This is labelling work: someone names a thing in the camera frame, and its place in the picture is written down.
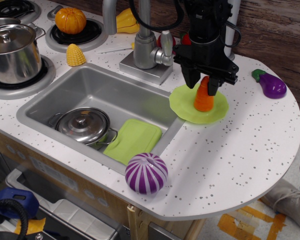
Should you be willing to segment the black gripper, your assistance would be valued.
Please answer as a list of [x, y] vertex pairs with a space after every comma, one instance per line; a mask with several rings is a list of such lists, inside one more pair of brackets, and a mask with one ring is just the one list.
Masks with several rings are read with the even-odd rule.
[[201, 74], [209, 76], [208, 95], [215, 96], [224, 83], [234, 85], [239, 67], [224, 53], [220, 40], [210, 44], [177, 44], [173, 47], [174, 62], [181, 66], [186, 85], [193, 89]]

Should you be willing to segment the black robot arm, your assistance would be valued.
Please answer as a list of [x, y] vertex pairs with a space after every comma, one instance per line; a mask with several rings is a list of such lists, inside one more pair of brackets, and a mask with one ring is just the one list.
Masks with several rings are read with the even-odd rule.
[[237, 82], [239, 67], [225, 54], [226, 27], [232, 5], [226, 0], [186, 0], [190, 44], [173, 47], [174, 62], [181, 66], [186, 85], [192, 89], [201, 74], [209, 76], [208, 95], [215, 96], [223, 83]]

